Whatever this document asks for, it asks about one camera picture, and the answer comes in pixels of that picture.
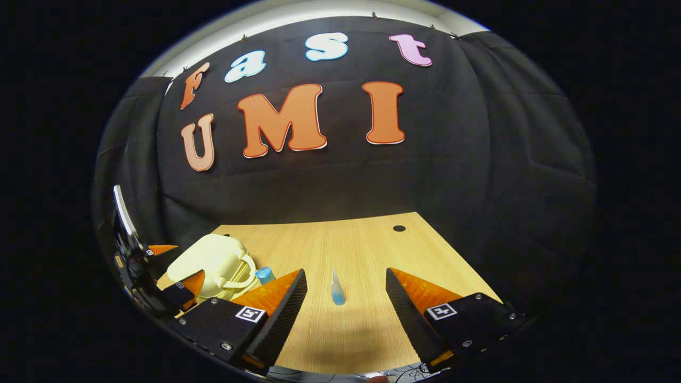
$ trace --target table surface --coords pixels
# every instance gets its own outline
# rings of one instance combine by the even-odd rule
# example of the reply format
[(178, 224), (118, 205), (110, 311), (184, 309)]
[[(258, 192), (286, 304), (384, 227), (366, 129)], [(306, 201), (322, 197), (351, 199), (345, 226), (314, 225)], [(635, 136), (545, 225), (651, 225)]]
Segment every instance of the table surface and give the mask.
[[(405, 231), (397, 232), (401, 225)], [(275, 277), (304, 269), (308, 292), (276, 364), (317, 373), (364, 373), (418, 363), (385, 292), (394, 267), (462, 296), (487, 283), (418, 213), (303, 224), (222, 225)], [(331, 299), (332, 269), (346, 302)], [(165, 288), (171, 282), (159, 280)]]

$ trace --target cable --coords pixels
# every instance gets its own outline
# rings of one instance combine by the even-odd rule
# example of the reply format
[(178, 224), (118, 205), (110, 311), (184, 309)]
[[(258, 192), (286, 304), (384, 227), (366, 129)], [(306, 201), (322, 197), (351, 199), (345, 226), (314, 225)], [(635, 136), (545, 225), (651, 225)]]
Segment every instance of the cable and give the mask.
[(428, 371), (424, 371), (423, 367), (425, 366), (425, 363), (421, 363), (419, 365), (419, 374), (421, 374), (421, 379), (426, 379), (427, 377), (431, 376), (432, 374), (429, 373)]
[(414, 376), (412, 376), (412, 378), (414, 378), (414, 380), (416, 381), (417, 376), (418, 376), (419, 374), (421, 374), (421, 377), (423, 377), (423, 373), (421, 372), (421, 370), (418, 369), (418, 368), (415, 369), (415, 370), (414, 370)]
[(410, 369), (407, 369), (407, 370), (404, 370), (404, 371), (401, 370), (401, 369), (389, 369), (389, 370), (387, 370), (387, 371), (385, 372), (384, 375), (385, 375), (385, 376), (397, 376), (397, 375), (392, 375), (391, 371), (405, 372), (405, 371), (409, 371), (409, 370), (410, 370)]
[(412, 370), (415, 369), (415, 368), (419, 368), (419, 367), (418, 367), (418, 366), (416, 366), (416, 367), (410, 367), (410, 368), (408, 368), (408, 369), (406, 369), (406, 370), (401, 370), (401, 369), (389, 369), (388, 371), (409, 372), (409, 371), (412, 371)]
[[(336, 374), (333, 374), (333, 375), (331, 376), (331, 379), (327, 380), (326, 382), (318, 382), (318, 383), (329, 383), (329, 382), (331, 382), (331, 381), (333, 380), (333, 378), (335, 378), (335, 377), (336, 377)], [(285, 380), (286, 382), (307, 383), (307, 382), (301, 382), (301, 381), (299, 381), (299, 380), (290, 380), (290, 379), (280, 379), (280, 380)]]
[(397, 382), (400, 381), (400, 378), (402, 377), (402, 375), (400, 375), (399, 378), (397, 378), (397, 379), (395, 380), (395, 383), (397, 383)]
[(421, 375), (421, 378), (419, 380), (426, 379), (426, 377), (424, 376), (424, 373), (423, 373), (423, 371), (421, 371), (421, 369), (416, 370), (416, 375)]

